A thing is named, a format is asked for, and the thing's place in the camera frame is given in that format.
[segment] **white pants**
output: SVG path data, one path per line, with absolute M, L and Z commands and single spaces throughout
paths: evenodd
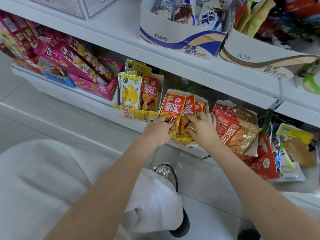
M 0 239 L 42 240 L 114 160 L 54 140 L 27 141 L 0 155 Z M 183 220 L 174 186 L 142 169 L 116 239 L 175 230 Z

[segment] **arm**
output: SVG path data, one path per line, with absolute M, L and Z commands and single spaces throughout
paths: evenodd
M 67 211 L 44 240 L 114 238 L 137 178 L 153 150 L 170 140 L 173 123 L 149 122 L 125 153 Z
M 216 131 L 213 113 L 189 117 L 197 132 L 188 131 L 226 174 L 246 212 L 264 240 L 319 239 L 320 226 L 242 162 Z

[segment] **white shelf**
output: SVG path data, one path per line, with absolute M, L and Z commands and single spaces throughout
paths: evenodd
M 276 112 L 320 127 L 320 96 L 296 87 L 294 80 L 279 80 L 284 102 Z
M 141 60 L 227 95 L 269 108 L 279 97 L 278 79 L 220 59 L 201 60 L 140 39 L 142 0 L 120 0 L 91 22 L 28 0 L 0 0 L 1 9 Z
M 134 131 L 141 133 L 147 125 L 147 122 L 144 121 L 119 117 L 121 115 L 123 116 L 123 113 L 112 107 L 112 101 L 77 88 L 69 88 L 15 64 L 12 64 L 11 70 L 15 75 L 26 78 L 40 92 L 128 127 Z M 190 149 L 186 146 L 177 145 L 171 142 L 168 142 L 168 144 L 201 158 L 208 155 L 200 147 Z

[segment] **hand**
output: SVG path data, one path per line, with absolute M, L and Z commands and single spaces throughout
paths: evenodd
M 187 129 L 187 132 L 204 150 L 208 151 L 211 147 L 222 144 L 217 133 L 217 120 L 214 114 L 199 112 L 197 117 L 187 115 L 187 118 L 195 125 L 197 132 Z
M 156 118 L 148 122 L 141 137 L 147 141 L 148 145 L 157 148 L 170 141 L 173 133 L 169 129 L 174 125 L 173 122 L 165 122 L 166 116 Z

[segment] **black shoe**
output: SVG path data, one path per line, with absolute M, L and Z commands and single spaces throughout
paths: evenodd
M 243 230 L 238 234 L 238 240 L 259 240 L 260 234 L 253 229 Z
M 154 169 L 154 171 L 157 174 L 168 179 L 174 185 L 176 191 L 178 192 L 177 176 L 176 176 L 176 173 L 174 172 L 174 169 L 169 164 L 166 164 L 166 163 L 161 164 L 161 165 L 157 166 Z M 182 221 L 181 225 L 177 229 L 169 231 L 170 234 L 172 236 L 174 236 L 175 238 L 181 238 L 181 237 L 185 236 L 190 229 L 189 217 L 183 207 L 182 207 L 182 210 L 183 210 L 183 221 Z

